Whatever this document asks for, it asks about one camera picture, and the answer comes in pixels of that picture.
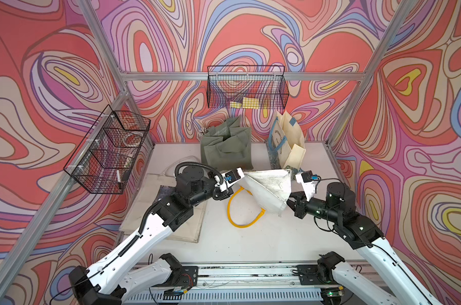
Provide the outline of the white bag yellow handles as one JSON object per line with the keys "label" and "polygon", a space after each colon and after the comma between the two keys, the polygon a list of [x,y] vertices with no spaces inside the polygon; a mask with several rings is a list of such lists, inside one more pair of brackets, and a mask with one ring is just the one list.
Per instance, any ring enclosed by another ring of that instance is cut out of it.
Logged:
{"label": "white bag yellow handles", "polygon": [[[253,226],[266,214],[281,215],[286,207],[286,201],[292,192],[292,171],[289,169],[243,172],[238,169],[239,188],[229,198],[227,204],[227,219],[236,228],[244,229]],[[231,216],[233,200],[242,192],[252,196],[260,207],[260,212],[248,224],[235,223]]]}

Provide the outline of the cream canvas tote bag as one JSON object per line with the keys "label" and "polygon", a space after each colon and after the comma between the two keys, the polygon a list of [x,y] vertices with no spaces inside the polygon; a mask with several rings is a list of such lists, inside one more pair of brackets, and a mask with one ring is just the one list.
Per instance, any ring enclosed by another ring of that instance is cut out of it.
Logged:
{"label": "cream canvas tote bag", "polygon": [[[140,227],[140,222],[146,210],[157,200],[168,196],[175,190],[176,180],[174,171],[177,164],[182,161],[199,162],[196,156],[187,156],[178,160],[164,169],[160,174],[147,173],[141,183],[140,189],[119,229],[116,244],[120,244],[132,232]],[[169,240],[197,243],[201,226],[206,211],[206,203],[201,203],[193,209],[193,216],[182,224]]]}

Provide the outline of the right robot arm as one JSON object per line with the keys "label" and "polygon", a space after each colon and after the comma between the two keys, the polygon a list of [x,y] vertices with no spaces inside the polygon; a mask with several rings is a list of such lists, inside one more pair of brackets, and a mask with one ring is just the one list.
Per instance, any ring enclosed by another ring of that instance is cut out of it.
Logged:
{"label": "right robot arm", "polygon": [[387,293],[355,271],[335,252],[322,255],[317,270],[324,282],[348,288],[367,304],[439,304],[439,300],[413,275],[396,254],[384,233],[370,218],[356,211],[356,194],[341,182],[327,186],[325,199],[314,197],[316,185],[307,182],[303,191],[293,192],[287,201],[295,217],[323,219],[353,250],[358,252],[390,289]]}

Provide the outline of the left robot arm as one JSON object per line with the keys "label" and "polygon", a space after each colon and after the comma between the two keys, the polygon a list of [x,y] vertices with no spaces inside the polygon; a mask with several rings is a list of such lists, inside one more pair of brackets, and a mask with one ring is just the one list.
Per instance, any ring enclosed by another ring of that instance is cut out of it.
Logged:
{"label": "left robot arm", "polygon": [[232,186],[243,178],[241,168],[222,174],[202,163],[179,163],[175,167],[175,190],[145,211],[139,227],[98,262],[70,272],[71,289],[78,303],[123,304],[140,292],[167,282],[182,267],[172,254],[163,254],[143,268],[134,266],[189,220],[194,207],[208,199],[228,199],[233,194]]}

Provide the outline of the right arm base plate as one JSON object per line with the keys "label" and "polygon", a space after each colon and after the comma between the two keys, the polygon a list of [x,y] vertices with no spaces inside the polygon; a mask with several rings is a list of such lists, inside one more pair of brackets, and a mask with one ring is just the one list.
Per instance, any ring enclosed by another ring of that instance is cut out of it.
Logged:
{"label": "right arm base plate", "polygon": [[301,285],[337,285],[332,270],[326,264],[297,265],[292,274],[299,278]]}

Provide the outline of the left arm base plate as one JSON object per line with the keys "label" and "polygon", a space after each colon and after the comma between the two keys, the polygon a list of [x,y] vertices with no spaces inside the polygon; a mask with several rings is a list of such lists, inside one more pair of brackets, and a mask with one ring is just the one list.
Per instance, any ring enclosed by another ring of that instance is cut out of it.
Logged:
{"label": "left arm base plate", "polygon": [[157,284],[155,287],[194,287],[197,285],[198,274],[198,266],[182,266],[181,268],[172,271],[167,281]]}

